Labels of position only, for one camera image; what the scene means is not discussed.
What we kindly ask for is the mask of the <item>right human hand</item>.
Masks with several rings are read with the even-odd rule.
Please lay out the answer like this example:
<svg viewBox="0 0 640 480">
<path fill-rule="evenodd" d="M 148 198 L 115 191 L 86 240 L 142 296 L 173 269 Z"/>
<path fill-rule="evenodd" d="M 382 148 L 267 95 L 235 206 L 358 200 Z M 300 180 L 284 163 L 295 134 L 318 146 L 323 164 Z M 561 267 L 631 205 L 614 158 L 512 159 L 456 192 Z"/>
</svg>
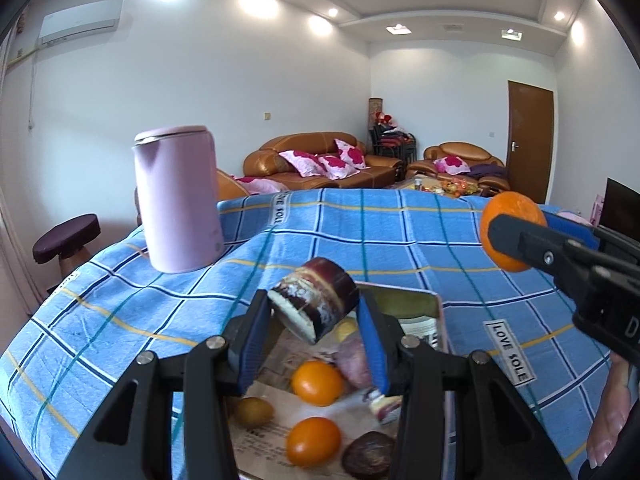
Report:
<svg viewBox="0 0 640 480">
<path fill-rule="evenodd" d="M 614 352 L 610 358 L 608 379 L 587 440 L 587 458 L 591 469 L 602 466 L 612 453 L 631 410 L 629 363 Z"/>
</svg>

